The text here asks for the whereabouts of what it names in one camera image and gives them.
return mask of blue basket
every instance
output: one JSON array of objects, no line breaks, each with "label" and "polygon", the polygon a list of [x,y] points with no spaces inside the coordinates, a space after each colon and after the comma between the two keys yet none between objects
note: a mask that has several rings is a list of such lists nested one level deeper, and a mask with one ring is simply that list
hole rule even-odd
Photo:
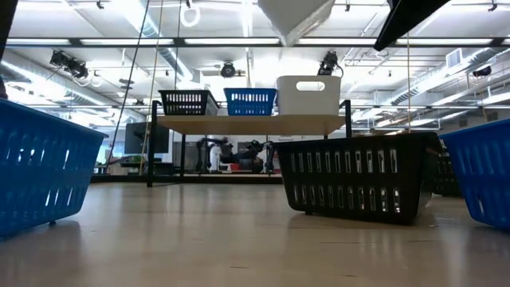
[{"label": "blue basket", "polygon": [[275,88],[225,88],[229,116],[271,116]]},{"label": "blue basket", "polygon": [[0,100],[0,237],[80,211],[103,138]]},{"label": "blue basket", "polygon": [[510,229],[510,120],[442,135],[473,219]]}]

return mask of handle cutout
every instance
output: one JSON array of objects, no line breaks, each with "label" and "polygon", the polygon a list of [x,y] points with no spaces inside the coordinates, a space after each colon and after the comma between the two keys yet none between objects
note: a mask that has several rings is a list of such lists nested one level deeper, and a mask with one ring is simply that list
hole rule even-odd
[{"label": "handle cutout", "polygon": [[324,91],[326,84],[319,81],[299,81],[296,83],[296,88],[302,92],[320,92]]}]

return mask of plastic basket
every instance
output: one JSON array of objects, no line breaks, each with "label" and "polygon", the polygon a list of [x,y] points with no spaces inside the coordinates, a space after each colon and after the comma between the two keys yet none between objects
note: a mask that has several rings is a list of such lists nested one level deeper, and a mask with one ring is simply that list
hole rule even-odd
[{"label": "plastic basket", "polygon": [[437,159],[437,177],[435,178],[436,189],[434,194],[451,197],[462,197],[461,189],[455,178],[452,168],[452,160],[448,152],[444,152]]},{"label": "plastic basket", "polygon": [[[322,89],[301,89],[300,85]],[[338,116],[341,78],[335,76],[282,76],[277,79],[279,115]]]},{"label": "plastic basket", "polygon": [[225,88],[229,116],[271,116],[274,88]]},{"label": "plastic basket", "polygon": [[410,223],[429,202],[435,133],[275,143],[289,206],[307,214]]},{"label": "plastic basket", "polygon": [[442,135],[473,219],[510,229],[510,120]]},{"label": "plastic basket", "polygon": [[216,116],[219,105],[208,90],[161,90],[167,116]]},{"label": "plastic basket", "polygon": [[103,137],[0,100],[0,237],[80,211]]}]

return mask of computer monitor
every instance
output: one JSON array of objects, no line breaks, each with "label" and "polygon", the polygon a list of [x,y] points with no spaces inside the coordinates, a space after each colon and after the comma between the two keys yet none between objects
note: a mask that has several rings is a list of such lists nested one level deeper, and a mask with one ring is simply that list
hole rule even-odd
[{"label": "computer monitor", "polygon": [[[124,143],[124,154],[136,155],[142,153],[143,138],[147,123],[126,124],[126,140]],[[156,145],[154,153],[168,153],[168,142],[170,132],[168,128],[156,126]],[[145,146],[145,152],[148,152],[148,139]]]}]

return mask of fluorescent light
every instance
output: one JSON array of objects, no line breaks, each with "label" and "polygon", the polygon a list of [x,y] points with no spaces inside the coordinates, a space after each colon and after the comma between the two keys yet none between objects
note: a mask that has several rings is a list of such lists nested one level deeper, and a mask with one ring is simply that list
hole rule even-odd
[{"label": "fluorescent light", "polygon": [[394,135],[397,135],[397,134],[399,134],[399,133],[401,133],[401,132],[404,132],[404,130],[402,129],[402,130],[400,130],[400,131],[388,132],[388,133],[386,134],[386,136],[394,136]]},{"label": "fluorescent light", "polygon": [[62,108],[58,104],[25,104],[29,108]]},{"label": "fluorescent light", "polygon": [[303,38],[300,45],[373,45],[374,38]]},{"label": "fluorescent light", "polygon": [[448,115],[448,116],[443,116],[441,118],[441,120],[451,120],[452,118],[454,117],[458,117],[458,116],[461,116],[461,115],[464,115],[465,113],[467,113],[468,111],[463,111],[463,112],[455,112],[451,115]]},{"label": "fluorescent light", "polygon": [[500,95],[490,96],[486,99],[479,100],[477,104],[484,105],[484,104],[494,104],[498,103],[504,100],[510,100],[510,92],[502,93]]},{"label": "fluorescent light", "polygon": [[484,109],[510,109],[510,106],[503,106],[503,105],[499,105],[499,106],[486,106],[486,107],[484,107]]},{"label": "fluorescent light", "polygon": [[[486,45],[492,42],[491,38],[466,38],[466,39],[409,39],[409,45]],[[397,45],[407,45],[407,39],[398,39]]]},{"label": "fluorescent light", "polygon": [[477,109],[477,106],[433,106],[433,109]]},{"label": "fluorescent light", "polygon": [[421,125],[424,125],[424,124],[429,124],[429,123],[432,123],[433,121],[435,121],[436,119],[420,119],[420,120],[412,120],[411,123],[410,123],[410,126],[411,127],[417,127],[417,126],[421,126]]},{"label": "fluorescent light", "polygon": [[[138,45],[138,39],[81,39],[83,45]],[[157,45],[157,38],[142,38],[140,39],[140,45]],[[173,39],[159,39],[160,45],[171,45],[174,44]]]},{"label": "fluorescent light", "polygon": [[272,45],[280,43],[280,39],[271,38],[195,38],[184,39],[189,45]]},{"label": "fluorescent light", "polygon": [[71,45],[68,39],[11,38],[7,45]]}]

